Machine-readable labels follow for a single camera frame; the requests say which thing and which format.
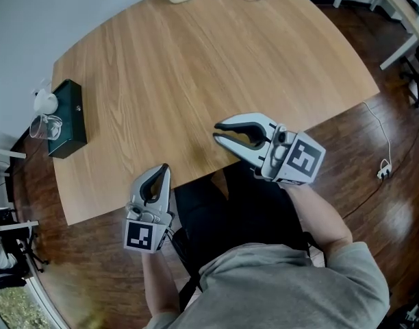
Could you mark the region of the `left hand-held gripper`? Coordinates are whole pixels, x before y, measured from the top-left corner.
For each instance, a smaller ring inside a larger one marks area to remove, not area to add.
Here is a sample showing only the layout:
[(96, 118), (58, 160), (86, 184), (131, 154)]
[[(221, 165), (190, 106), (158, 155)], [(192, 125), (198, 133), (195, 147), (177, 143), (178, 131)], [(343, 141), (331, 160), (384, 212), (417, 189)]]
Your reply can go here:
[(160, 251), (175, 218), (170, 211), (170, 168), (166, 163), (134, 180), (125, 210), (124, 249), (146, 254)]

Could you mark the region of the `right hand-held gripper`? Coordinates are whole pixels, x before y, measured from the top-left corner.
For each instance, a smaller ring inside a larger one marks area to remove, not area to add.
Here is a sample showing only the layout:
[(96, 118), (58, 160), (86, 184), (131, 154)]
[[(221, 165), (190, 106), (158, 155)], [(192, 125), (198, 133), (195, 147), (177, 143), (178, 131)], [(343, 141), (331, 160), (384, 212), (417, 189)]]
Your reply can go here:
[(311, 184), (325, 158), (326, 149), (304, 132), (291, 132), (265, 114), (236, 114), (217, 122), (217, 130), (246, 134), (245, 143), (227, 134), (213, 133), (217, 144), (235, 157), (259, 167), (254, 177), (279, 185)]

